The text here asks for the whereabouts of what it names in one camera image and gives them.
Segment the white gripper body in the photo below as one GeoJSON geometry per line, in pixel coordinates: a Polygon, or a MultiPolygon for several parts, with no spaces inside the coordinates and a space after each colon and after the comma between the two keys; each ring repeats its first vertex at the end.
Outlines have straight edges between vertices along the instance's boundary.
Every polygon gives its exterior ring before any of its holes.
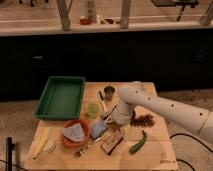
{"type": "Polygon", "coordinates": [[[124,101],[119,101],[112,112],[112,119],[118,125],[126,125],[130,122],[135,105],[128,104],[124,101]]]}

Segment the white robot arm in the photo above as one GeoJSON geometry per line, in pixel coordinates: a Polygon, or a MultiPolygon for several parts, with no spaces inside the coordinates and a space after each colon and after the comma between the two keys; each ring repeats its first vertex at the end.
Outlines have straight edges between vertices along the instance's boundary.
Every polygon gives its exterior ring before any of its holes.
{"type": "Polygon", "coordinates": [[[213,111],[149,95],[140,81],[122,84],[118,96],[119,101],[112,111],[112,120],[118,125],[128,124],[134,109],[141,106],[213,144],[213,111]]]}

